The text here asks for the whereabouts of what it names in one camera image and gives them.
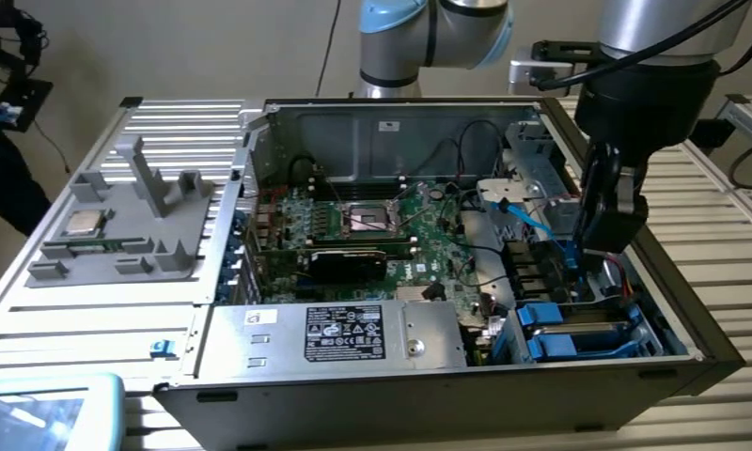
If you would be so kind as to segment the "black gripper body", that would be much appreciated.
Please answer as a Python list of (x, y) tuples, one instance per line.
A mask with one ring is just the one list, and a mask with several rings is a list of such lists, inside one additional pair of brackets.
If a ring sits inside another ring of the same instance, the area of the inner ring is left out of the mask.
[(586, 82), (575, 123), (589, 136), (586, 162), (619, 151), (623, 165), (643, 165), (696, 128), (722, 67), (713, 56), (692, 65), (638, 63)]

